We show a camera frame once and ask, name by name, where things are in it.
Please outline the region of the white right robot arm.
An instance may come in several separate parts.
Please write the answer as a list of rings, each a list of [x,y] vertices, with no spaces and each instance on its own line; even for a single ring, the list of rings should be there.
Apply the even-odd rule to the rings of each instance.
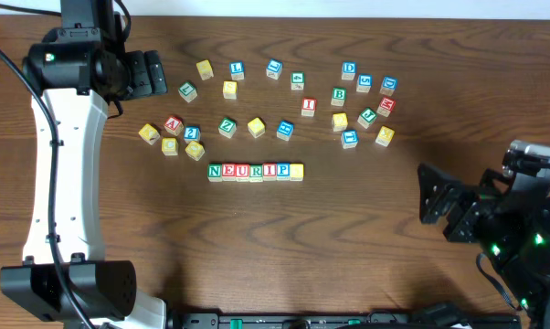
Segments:
[[[534,328],[550,328],[550,175],[486,170],[470,186],[430,164],[418,166],[419,219],[445,218],[453,243],[477,243],[505,300]]]

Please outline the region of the green N letter block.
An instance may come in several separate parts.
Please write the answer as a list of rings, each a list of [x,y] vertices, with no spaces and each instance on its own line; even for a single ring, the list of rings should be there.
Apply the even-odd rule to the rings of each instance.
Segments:
[[[222,164],[209,164],[207,167],[207,178],[210,182],[222,182]]]

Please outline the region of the green R letter block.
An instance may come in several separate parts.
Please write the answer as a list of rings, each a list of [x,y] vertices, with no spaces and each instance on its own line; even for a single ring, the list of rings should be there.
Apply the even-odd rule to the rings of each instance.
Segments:
[[[261,164],[252,164],[249,167],[249,182],[258,183],[263,181],[263,166]]]

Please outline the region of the yellow K letter block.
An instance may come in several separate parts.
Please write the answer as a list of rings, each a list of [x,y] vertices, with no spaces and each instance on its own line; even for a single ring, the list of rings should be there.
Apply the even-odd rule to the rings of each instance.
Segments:
[[[384,147],[388,147],[395,135],[395,131],[389,127],[382,126],[379,130],[379,133],[375,139],[377,144],[380,144]]]

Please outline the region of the blue T letter block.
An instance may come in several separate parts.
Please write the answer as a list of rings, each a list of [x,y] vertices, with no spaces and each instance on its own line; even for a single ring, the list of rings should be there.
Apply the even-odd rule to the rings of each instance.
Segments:
[[[345,130],[341,135],[341,145],[344,149],[355,148],[359,143],[356,130]]]

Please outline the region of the blue H letter block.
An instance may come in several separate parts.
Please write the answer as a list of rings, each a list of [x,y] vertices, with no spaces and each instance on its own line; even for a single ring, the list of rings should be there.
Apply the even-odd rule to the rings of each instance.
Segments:
[[[288,142],[293,134],[293,131],[294,124],[292,122],[281,121],[276,131],[276,135],[279,139]]]

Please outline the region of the yellow block beside Z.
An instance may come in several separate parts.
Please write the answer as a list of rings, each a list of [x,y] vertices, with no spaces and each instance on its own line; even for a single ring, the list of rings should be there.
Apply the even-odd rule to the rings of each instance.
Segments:
[[[258,137],[260,137],[263,133],[265,133],[265,131],[266,131],[266,125],[265,125],[265,123],[261,120],[260,117],[256,117],[256,118],[254,118],[253,120],[251,120],[250,122],[248,122],[248,129],[249,129],[250,134],[251,134],[254,138],[258,138]]]

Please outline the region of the red E letter block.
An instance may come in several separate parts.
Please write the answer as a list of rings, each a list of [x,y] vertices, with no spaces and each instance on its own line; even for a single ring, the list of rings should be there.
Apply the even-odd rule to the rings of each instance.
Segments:
[[[221,176],[223,181],[235,181],[236,180],[236,165],[231,163],[224,163],[221,166]]]

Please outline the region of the blue 2 number block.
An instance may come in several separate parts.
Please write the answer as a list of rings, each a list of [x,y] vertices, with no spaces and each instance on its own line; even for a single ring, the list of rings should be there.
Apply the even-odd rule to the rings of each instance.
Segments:
[[[186,143],[199,142],[201,131],[197,126],[186,126],[184,129],[184,141]]]

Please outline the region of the blue D block upper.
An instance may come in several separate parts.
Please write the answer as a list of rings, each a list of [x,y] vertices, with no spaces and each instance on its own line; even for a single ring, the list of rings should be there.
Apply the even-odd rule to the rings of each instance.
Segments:
[[[356,74],[356,63],[345,61],[342,65],[342,80],[353,80]]]

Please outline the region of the green 4 number block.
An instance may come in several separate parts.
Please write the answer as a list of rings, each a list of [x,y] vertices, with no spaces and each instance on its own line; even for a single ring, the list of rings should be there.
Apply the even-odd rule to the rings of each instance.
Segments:
[[[291,73],[291,90],[303,90],[305,86],[305,75],[302,71]]]

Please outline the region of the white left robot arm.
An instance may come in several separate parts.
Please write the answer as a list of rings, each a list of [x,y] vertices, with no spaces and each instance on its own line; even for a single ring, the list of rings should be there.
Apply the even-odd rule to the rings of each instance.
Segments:
[[[107,260],[100,231],[100,144],[112,104],[166,92],[153,51],[125,49],[122,27],[51,30],[14,73],[32,96],[35,199],[18,266],[0,288],[43,322],[68,328],[168,328],[165,302],[139,290],[133,264]]]

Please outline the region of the red i block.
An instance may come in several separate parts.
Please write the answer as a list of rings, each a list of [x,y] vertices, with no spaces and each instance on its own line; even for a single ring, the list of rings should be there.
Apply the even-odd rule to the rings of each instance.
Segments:
[[[315,98],[304,98],[301,103],[301,115],[305,117],[313,117],[317,107]]]
[[[277,180],[277,165],[275,163],[265,163],[262,165],[262,177],[264,181]]]

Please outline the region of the blue P letter block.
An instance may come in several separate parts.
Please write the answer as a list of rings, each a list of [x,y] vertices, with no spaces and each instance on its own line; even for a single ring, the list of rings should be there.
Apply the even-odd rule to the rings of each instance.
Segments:
[[[291,164],[277,163],[276,164],[276,180],[290,181],[291,180]]]

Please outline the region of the red U letter block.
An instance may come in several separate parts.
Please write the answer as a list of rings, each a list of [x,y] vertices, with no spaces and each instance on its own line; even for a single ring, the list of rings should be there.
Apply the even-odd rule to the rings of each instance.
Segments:
[[[237,182],[248,182],[250,176],[249,164],[235,164],[235,177]]]

